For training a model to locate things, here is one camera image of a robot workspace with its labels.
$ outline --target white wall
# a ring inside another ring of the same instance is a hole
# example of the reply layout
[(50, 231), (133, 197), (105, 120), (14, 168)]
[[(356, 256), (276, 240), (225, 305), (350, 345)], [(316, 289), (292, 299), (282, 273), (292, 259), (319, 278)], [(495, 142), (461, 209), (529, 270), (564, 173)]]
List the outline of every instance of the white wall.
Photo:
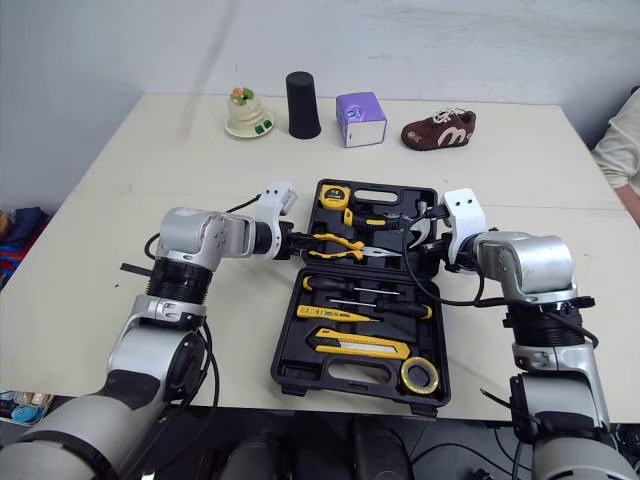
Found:
[(59, 206), (142, 91), (283, 94), (304, 69), (322, 96), (559, 103), (592, 143), (640, 83), (636, 0), (0, 5), (4, 206)]

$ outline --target white sleeve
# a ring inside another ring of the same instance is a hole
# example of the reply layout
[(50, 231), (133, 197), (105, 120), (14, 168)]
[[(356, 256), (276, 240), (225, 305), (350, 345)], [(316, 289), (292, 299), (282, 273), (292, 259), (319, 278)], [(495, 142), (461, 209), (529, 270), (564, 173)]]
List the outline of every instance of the white sleeve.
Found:
[(611, 187), (620, 188), (640, 171), (640, 90), (609, 123), (592, 153)]

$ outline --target yellow-handled pliers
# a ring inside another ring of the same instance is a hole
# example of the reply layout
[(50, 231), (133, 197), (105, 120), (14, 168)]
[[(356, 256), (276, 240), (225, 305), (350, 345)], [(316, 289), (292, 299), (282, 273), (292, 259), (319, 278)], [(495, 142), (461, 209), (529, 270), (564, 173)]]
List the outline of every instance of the yellow-handled pliers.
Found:
[(350, 242), (346, 238), (334, 235), (333, 233), (316, 233), (313, 238), (321, 242), (333, 242), (338, 245), (342, 245), (347, 248), (343, 252), (337, 253), (320, 253), (316, 250), (310, 250), (307, 255), (310, 257), (323, 258), (325, 260), (334, 260), (337, 258), (353, 257), (356, 261), (361, 261), (364, 257), (400, 257), (398, 252), (392, 252), (391, 250), (385, 250), (378, 247), (365, 247), (364, 243)]

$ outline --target metal bracket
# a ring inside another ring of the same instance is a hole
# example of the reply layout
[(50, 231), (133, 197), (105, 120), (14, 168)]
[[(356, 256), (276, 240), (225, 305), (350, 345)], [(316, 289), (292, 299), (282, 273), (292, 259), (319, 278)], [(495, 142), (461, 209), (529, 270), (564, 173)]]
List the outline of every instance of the metal bracket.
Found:
[(487, 223), (482, 207), (470, 188), (446, 192), (442, 203), (449, 210), (452, 237), (448, 256), (449, 263), (454, 265), (462, 242), (472, 235), (486, 232)]
[(287, 182), (273, 182), (265, 188), (256, 203), (255, 221), (269, 225), (271, 229), (271, 247), (261, 256), (266, 259), (274, 258), (282, 245), (280, 231), (280, 216), (289, 213), (298, 195), (293, 186)]

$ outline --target purple box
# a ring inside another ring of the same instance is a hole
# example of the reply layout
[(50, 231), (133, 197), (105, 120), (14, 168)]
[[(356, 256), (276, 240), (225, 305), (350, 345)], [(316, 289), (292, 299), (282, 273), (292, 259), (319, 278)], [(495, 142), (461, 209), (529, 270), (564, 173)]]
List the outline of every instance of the purple box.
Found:
[(387, 117), (373, 92), (336, 97), (336, 118), (345, 147), (373, 145), (384, 140)]

